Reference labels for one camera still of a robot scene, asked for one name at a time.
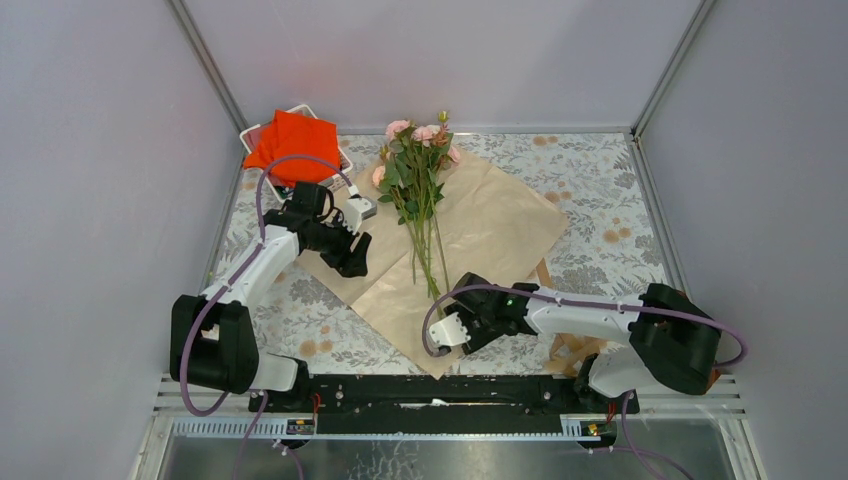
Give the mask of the beige kraft wrapping paper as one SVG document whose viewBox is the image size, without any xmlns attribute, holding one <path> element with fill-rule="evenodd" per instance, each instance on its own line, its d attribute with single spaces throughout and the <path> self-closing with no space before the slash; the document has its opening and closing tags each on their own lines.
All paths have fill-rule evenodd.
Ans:
<svg viewBox="0 0 848 480">
<path fill-rule="evenodd" d="M 460 162 L 445 173 L 444 200 L 437 206 L 443 261 L 436 276 L 454 286 L 467 272 L 509 286 L 526 280 L 569 225 L 558 206 L 520 179 L 463 150 Z M 297 260 L 342 302 L 427 374 L 439 378 L 457 353 L 429 356 L 422 325 L 433 300 L 422 283 L 412 281 L 411 237 L 391 205 L 381 205 L 366 221 L 372 241 L 368 273 L 345 279 L 320 256 L 306 251 Z"/>
</svg>

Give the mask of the pink fake flower bouquet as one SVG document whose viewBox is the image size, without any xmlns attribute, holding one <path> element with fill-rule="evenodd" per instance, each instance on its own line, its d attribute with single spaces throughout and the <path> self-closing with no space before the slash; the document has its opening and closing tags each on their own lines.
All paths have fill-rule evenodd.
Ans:
<svg viewBox="0 0 848 480">
<path fill-rule="evenodd" d="M 459 163 L 449 128 L 450 113 L 442 110 L 434 124 L 409 119 L 386 127 L 386 143 L 372 183 L 378 201 L 390 204 L 398 224 L 407 228 L 412 242 L 412 280 L 423 281 L 428 296 L 437 299 L 447 289 L 449 275 L 437 207 L 445 199 L 442 173 Z"/>
</svg>

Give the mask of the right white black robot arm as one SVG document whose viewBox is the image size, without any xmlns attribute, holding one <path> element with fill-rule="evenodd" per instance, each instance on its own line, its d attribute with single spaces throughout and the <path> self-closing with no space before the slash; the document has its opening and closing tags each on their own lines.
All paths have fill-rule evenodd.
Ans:
<svg viewBox="0 0 848 480">
<path fill-rule="evenodd" d="M 536 283 L 510 287 L 465 274 L 446 294 L 424 344 L 438 355 L 466 355 L 503 336 L 572 334 L 616 344 L 591 355 L 573 386 L 575 402 L 597 412 L 612 398 L 650 385 L 703 395 L 711 385 L 721 330 L 681 292 L 652 283 L 645 293 L 604 297 L 560 292 Z"/>
</svg>

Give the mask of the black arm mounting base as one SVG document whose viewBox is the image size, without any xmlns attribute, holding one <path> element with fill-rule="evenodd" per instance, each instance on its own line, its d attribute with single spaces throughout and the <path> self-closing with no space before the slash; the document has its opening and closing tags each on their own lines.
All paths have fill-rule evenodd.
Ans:
<svg viewBox="0 0 848 480">
<path fill-rule="evenodd" d="M 551 375 L 330 375 L 299 380 L 252 413 L 304 414 L 320 434 L 561 434 L 564 415 L 636 414 L 636 399 L 608 399 Z"/>
</svg>

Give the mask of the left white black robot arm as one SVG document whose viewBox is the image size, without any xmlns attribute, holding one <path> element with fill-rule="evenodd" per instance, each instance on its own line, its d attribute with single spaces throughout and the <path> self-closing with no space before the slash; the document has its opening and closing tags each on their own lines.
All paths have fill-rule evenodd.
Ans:
<svg viewBox="0 0 848 480">
<path fill-rule="evenodd" d="M 171 316 L 170 373 L 182 387 L 197 385 L 231 394 L 272 391 L 288 411 L 309 401 L 305 365 L 259 350 L 251 314 L 276 278 L 305 251 L 343 278 L 368 272 L 372 240 L 362 224 L 376 203 L 358 192 L 335 204 L 321 185 L 299 183 L 281 207 L 263 213 L 260 232 L 224 276 L 197 296 L 182 295 Z"/>
</svg>

